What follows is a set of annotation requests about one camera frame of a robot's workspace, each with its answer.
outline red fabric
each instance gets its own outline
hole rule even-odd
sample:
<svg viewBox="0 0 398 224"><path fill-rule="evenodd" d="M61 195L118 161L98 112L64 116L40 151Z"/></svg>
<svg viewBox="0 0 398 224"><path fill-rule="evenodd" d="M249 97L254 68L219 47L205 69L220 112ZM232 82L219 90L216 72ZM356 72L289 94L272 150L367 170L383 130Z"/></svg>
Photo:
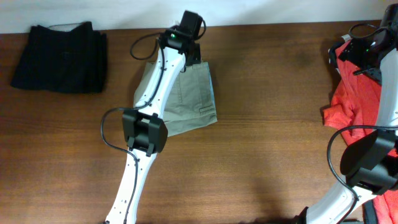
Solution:
<svg viewBox="0 0 398 224"><path fill-rule="evenodd" d="M336 49L339 55L346 45ZM351 125L375 125L379 111L381 86L365 75L354 76L359 68L349 61L337 60L341 81L331 100L331 107L323 110L325 126L341 129ZM341 135L350 145L372 132L371 129L354 129ZM393 150L389 153L398 156ZM374 199L374 208L380 224L398 224L398 191L388 191Z"/></svg>

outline wooden table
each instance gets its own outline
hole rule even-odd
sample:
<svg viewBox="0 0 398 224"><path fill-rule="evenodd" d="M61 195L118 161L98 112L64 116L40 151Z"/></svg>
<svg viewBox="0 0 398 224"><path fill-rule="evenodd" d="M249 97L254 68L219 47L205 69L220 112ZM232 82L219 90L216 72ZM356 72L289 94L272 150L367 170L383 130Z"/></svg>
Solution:
<svg viewBox="0 0 398 224"><path fill-rule="evenodd" d="M209 28L200 43L218 122L168 139L147 177L139 223L283 220L324 196L336 182L326 163L335 130L322 125L320 110L339 82L327 50L353 24ZM105 146L100 119L109 108L132 105L145 62L132 59L129 47L155 31L105 31L108 81L96 95L10 87L27 35L0 35L1 223L104 221L126 155ZM137 54L153 44L144 41ZM125 145L120 114L105 129ZM335 142L337 167L345 147Z"/></svg>

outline gray cloth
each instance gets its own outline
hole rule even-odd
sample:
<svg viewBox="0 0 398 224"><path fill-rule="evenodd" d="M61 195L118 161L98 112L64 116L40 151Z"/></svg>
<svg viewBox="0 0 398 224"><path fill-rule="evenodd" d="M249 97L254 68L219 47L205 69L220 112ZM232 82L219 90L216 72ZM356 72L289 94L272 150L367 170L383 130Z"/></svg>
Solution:
<svg viewBox="0 0 398 224"><path fill-rule="evenodd" d="M152 63L147 63L144 76ZM216 105L207 62L187 67L175 79L166 102L163 120L169 136L217 122Z"/></svg>

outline crumpled red cloth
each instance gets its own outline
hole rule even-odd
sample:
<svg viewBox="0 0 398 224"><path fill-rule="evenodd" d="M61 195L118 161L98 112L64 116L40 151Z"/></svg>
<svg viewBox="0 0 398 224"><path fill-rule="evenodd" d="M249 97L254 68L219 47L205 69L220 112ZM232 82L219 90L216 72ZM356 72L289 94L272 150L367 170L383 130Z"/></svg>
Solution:
<svg viewBox="0 0 398 224"><path fill-rule="evenodd" d="M336 55L349 44L336 49ZM337 59L341 81L331 100L331 107L323 110L325 126L341 129L351 125L375 125L379 111L381 86L365 75L353 75L359 68L349 61ZM353 129L341 135L350 145L372 132L372 129ZM398 156L393 150L389 153ZM398 191L388 191L374 199L374 208L380 224L398 224Z"/></svg>

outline white wall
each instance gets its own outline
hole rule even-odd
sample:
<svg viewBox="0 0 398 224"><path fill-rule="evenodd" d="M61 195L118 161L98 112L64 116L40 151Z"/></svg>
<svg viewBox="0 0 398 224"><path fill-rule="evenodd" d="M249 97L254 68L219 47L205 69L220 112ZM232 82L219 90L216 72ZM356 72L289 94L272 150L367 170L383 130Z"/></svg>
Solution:
<svg viewBox="0 0 398 224"><path fill-rule="evenodd" d="M185 9L208 26L381 19L398 0L0 0L0 33L92 21L95 29L168 27Z"/></svg>

